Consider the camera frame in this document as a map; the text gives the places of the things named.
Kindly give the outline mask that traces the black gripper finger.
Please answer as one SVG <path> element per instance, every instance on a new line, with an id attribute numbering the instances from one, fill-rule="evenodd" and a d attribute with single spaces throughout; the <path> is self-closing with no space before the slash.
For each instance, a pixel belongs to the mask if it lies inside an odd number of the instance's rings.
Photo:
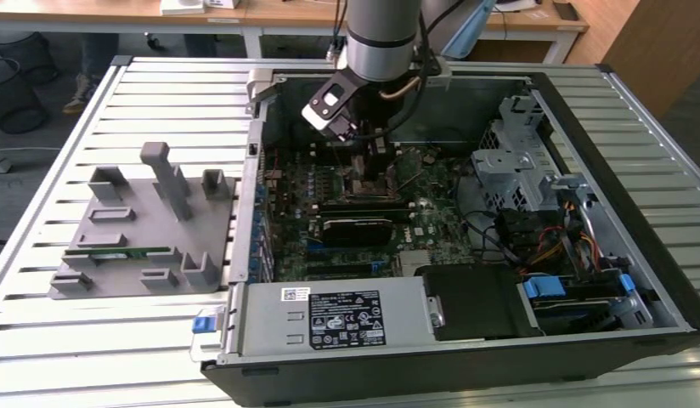
<path id="1" fill-rule="evenodd" d="M 371 139 L 365 147 L 365 179 L 374 181 L 387 166 L 389 148 L 386 138 Z"/>

